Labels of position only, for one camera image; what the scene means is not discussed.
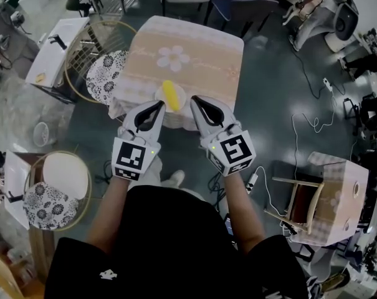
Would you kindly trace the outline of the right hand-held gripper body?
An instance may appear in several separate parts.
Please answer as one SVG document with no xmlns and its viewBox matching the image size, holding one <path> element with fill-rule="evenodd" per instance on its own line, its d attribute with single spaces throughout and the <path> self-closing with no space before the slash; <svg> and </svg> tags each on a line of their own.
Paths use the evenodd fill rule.
<svg viewBox="0 0 377 299">
<path fill-rule="evenodd" d="M 230 124 L 201 138 L 200 144 L 206 150 L 207 159 L 223 177 L 248 168 L 256 157 L 251 136 L 240 123 Z"/>
</svg>

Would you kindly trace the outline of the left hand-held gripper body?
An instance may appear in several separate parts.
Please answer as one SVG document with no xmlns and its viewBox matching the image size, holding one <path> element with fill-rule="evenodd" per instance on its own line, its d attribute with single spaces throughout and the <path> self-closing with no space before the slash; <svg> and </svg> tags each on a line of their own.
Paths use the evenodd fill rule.
<svg viewBox="0 0 377 299">
<path fill-rule="evenodd" d="M 131 130 L 121 128 L 114 138 L 112 151 L 112 174 L 129 181 L 138 181 L 158 155 L 161 145 Z"/>
</svg>

